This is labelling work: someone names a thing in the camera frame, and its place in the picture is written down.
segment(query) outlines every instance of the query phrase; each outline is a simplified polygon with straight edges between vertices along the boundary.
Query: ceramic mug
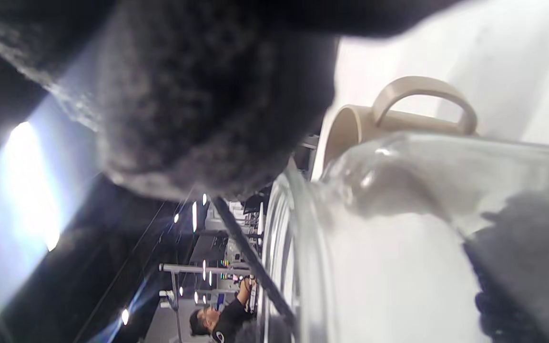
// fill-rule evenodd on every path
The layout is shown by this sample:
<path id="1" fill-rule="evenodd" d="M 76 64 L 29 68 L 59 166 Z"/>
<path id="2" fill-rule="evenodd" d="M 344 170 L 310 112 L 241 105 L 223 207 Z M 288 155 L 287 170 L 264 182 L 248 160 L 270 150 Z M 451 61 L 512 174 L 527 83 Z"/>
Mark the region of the ceramic mug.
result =
<path id="1" fill-rule="evenodd" d="M 429 95 L 449 100 L 463 110 L 457 123 L 393 111 L 398 101 L 412 95 Z M 346 105 L 338 111 L 327 137 L 323 165 L 352 146 L 372 141 L 386 132 L 427 131 L 451 135 L 473 135 L 478 125 L 476 112 L 455 87 L 424 76 L 405 76 L 388 84 L 372 107 Z"/>

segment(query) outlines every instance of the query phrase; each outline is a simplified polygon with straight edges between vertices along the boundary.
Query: clear glass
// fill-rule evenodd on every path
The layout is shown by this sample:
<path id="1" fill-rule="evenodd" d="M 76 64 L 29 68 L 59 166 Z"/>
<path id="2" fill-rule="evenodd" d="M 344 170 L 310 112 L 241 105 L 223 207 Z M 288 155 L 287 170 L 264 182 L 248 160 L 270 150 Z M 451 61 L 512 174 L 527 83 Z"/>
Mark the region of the clear glass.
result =
<path id="1" fill-rule="evenodd" d="M 490 342 L 477 261 L 549 337 L 549 147 L 390 135 L 319 182 L 288 167 L 265 233 L 302 343 Z"/>

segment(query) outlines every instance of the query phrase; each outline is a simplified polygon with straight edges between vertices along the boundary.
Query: dark object in jar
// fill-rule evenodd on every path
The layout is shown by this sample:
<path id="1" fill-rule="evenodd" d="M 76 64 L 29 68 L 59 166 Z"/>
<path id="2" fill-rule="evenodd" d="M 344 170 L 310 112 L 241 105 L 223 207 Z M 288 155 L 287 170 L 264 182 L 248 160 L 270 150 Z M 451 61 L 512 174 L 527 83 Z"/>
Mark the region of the dark object in jar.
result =
<path id="1" fill-rule="evenodd" d="M 532 317 L 497 285 L 471 249 L 464 248 L 482 289 L 475 299 L 482 332 L 494 343 L 549 343 Z"/>
<path id="2" fill-rule="evenodd" d="M 484 213 L 492 226 L 466 243 L 482 292 L 481 326 L 494 342 L 549 343 L 549 191 Z"/>

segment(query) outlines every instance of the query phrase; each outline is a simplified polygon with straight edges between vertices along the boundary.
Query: fuzzy gray sleeve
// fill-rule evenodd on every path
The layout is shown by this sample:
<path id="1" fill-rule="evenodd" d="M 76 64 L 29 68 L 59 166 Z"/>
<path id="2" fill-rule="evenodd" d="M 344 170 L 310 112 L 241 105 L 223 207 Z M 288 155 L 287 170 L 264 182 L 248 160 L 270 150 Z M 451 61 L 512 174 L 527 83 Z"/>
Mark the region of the fuzzy gray sleeve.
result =
<path id="1" fill-rule="evenodd" d="M 97 132 L 114 182 L 245 198 L 333 101 L 338 35 L 387 37 L 457 1 L 0 0 L 0 55 Z"/>

